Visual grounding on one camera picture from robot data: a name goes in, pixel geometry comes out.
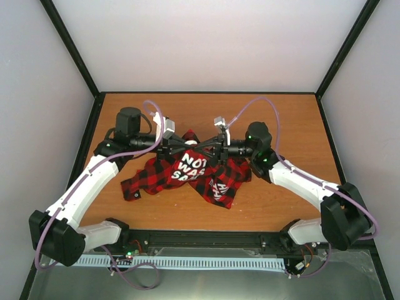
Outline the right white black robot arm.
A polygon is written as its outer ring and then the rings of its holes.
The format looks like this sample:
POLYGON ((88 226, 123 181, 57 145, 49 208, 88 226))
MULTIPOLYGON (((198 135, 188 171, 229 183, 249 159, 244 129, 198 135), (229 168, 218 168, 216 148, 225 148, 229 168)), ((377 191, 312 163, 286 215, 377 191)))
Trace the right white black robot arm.
POLYGON ((252 122, 243 140, 231 140, 222 122, 216 127, 219 134, 195 146, 195 151, 215 164, 225 164, 231 157, 246 158, 258 178, 291 191, 319 211, 316 219, 297 219, 282 229, 282 243, 287 248, 329 243, 344 251, 356 241, 371 237, 369 230, 374 223, 356 186, 326 182, 297 168, 272 148, 272 136, 263 122, 252 122))

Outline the red black plaid shirt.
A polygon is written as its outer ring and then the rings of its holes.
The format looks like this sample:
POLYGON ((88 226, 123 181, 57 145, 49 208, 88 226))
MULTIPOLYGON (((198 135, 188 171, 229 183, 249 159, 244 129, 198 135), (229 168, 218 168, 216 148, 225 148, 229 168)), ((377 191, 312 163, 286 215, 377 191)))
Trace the red black plaid shirt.
POLYGON ((121 190, 125 201, 135 201, 141 197, 141 190, 155 195, 189 184, 208 203, 230 209, 241 184, 251 178, 244 158, 229 158, 220 165, 190 149, 171 158, 147 160, 133 177, 121 182, 121 190))

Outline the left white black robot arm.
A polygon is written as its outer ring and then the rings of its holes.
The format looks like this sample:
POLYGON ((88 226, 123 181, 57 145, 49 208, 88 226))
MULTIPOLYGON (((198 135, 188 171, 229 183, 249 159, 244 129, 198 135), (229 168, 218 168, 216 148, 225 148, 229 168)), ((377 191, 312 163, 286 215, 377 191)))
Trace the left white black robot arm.
POLYGON ((189 149, 193 142, 174 133, 175 123, 157 108, 150 114, 149 127, 155 134, 141 132, 145 117, 136 107, 124 107, 116 116, 116 125, 97 145, 88 165, 66 192, 44 212, 35 210, 29 217, 34 262, 46 256, 64 266, 72 266, 83 253, 110 245, 115 251, 129 247, 129 226, 108 218, 98 224, 81 226, 86 211, 103 188, 126 163, 142 154, 173 154, 189 149))

